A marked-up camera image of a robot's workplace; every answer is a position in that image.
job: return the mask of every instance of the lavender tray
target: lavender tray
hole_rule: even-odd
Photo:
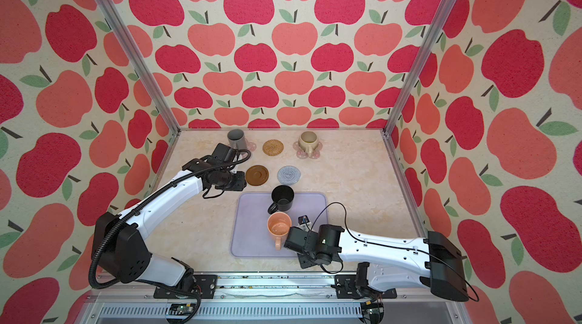
[[[240,194],[236,208],[235,229],[230,241],[230,253],[239,258],[297,258],[297,254],[288,249],[275,249],[275,242],[269,236],[266,221],[269,219],[267,208],[273,203],[270,192],[244,192]],[[324,210],[327,199],[320,192],[296,192],[293,206],[286,211],[294,226],[299,223],[297,218],[307,215],[313,222]],[[319,226],[328,224],[328,213],[317,219],[314,231]]]

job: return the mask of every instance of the apple print fabric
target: apple print fabric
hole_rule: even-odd
[[[582,320],[581,7],[457,0],[390,133],[426,228],[466,256],[473,323]]]
[[[166,102],[185,116],[181,128],[382,128],[439,2],[116,3],[129,28],[149,35],[152,51],[142,54],[156,80],[173,86]],[[450,37],[467,21],[469,0],[453,13]]]
[[[0,8],[0,323],[71,324],[97,218],[148,193],[172,136],[95,0]],[[144,29],[129,26],[149,57]]]

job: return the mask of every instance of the brown coaster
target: brown coaster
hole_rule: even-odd
[[[267,170],[265,166],[261,165],[251,166],[244,174],[244,178],[247,180],[249,185],[259,186],[269,180],[269,170]]]
[[[270,139],[263,145],[263,152],[269,156],[276,156],[283,152],[283,143],[278,139]]]

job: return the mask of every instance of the wall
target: wall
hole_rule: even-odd
[[[93,0],[0,9],[0,323],[70,324],[95,220],[144,196],[170,136]]]
[[[183,128],[378,128],[438,2],[122,0],[118,11],[152,37],[145,60],[173,82],[166,101]]]
[[[469,2],[393,130],[402,168],[467,256],[473,323],[582,320],[582,0]]]

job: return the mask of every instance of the black mug handle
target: black mug handle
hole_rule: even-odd
[[[278,208],[277,208],[277,203],[273,203],[273,204],[271,204],[271,206],[269,207],[269,209],[267,209],[266,211],[267,211],[269,214],[273,214],[273,213],[274,213],[274,212],[276,212],[277,210],[278,210]]]

